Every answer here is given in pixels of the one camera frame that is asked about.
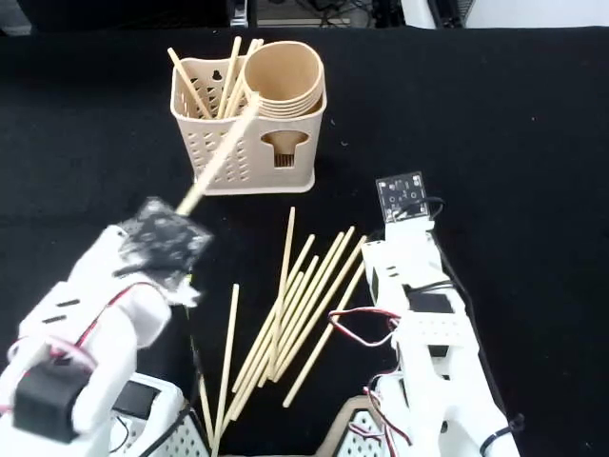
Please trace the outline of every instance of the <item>black table surface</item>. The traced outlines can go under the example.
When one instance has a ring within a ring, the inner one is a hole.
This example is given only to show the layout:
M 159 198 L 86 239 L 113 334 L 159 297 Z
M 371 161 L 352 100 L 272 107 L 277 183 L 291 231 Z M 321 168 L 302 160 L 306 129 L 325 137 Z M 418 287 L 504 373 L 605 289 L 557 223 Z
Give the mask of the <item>black table surface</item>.
M 382 225 L 376 178 L 421 170 L 448 202 L 437 233 L 473 296 L 507 411 L 526 418 L 522 455 L 607 455 L 609 30 L 243 36 L 315 47 L 329 104 L 312 191 L 209 198 L 192 215 L 216 235 L 195 271 L 206 296 L 192 323 L 212 404 L 230 285 L 242 288 L 234 372 L 277 290 L 288 208 L 295 247 L 314 232 L 321 253 L 351 224 Z M 231 40 L 227 30 L 0 39 L 0 348 L 106 225 L 148 195 L 179 202 L 192 175 L 168 109 L 166 49 L 224 58 Z M 353 302 L 370 303 L 365 284 Z M 138 368 L 188 391 L 180 312 Z M 395 361 L 333 335 L 283 409 L 315 339 L 278 385 L 255 391 L 223 451 L 313 452 L 344 400 Z

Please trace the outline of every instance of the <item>beige plastic basket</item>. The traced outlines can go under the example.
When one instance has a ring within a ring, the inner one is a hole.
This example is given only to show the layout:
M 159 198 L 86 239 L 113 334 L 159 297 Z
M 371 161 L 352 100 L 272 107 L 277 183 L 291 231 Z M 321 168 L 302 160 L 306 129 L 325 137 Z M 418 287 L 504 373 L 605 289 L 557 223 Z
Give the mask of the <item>beige plastic basket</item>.
M 214 115 L 220 104 L 228 61 L 182 59 L 195 89 Z M 235 74 L 244 61 L 243 56 L 239 58 Z M 324 89 L 317 106 L 307 115 L 288 120 L 257 117 L 206 194 L 306 192 L 311 189 L 315 183 L 315 152 L 325 106 Z M 176 69 L 171 79 L 170 109 L 184 138 L 196 179 L 235 118 L 202 119 Z

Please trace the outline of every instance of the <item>stack of paper cups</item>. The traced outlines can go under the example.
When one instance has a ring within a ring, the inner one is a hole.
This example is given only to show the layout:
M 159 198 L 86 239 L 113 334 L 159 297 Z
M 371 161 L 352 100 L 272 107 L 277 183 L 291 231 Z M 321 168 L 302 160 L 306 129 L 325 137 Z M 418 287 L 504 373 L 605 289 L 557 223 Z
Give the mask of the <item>stack of paper cups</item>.
M 292 119 L 310 113 L 324 93 L 324 64 L 304 43 L 280 41 L 258 48 L 244 70 L 246 96 L 260 93 L 260 114 Z

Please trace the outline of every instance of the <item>white robotic arm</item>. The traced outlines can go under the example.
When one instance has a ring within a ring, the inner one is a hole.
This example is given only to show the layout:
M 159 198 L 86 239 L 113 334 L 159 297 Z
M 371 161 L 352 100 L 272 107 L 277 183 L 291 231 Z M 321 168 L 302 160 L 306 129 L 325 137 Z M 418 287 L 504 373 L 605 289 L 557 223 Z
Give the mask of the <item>white robotic arm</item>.
M 385 240 L 364 245 L 363 259 L 375 306 L 395 316 L 391 344 L 399 367 L 378 376 L 371 392 L 394 426 L 385 434 L 387 455 L 519 456 L 484 376 L 465 303 L 442 269 L 431 234 L 433 199 L 421 174 L 377 185 Z
M 160 335 L 171 305 L 196 305 L 186 272 L 208 239 L 156 199 L 107 227 L 20 324 L 0 375 L 0 441 L 108 455 L 110 412 L 137 349 Z

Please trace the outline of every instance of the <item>circuit board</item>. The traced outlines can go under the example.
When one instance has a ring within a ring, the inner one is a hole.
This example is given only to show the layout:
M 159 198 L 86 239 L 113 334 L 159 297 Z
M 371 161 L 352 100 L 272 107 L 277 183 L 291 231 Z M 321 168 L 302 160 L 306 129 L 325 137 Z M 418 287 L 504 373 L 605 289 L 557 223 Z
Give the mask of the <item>circuit board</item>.
M 377 179 L 377 191 L 386 224 L 429 214 L 420 171 Z

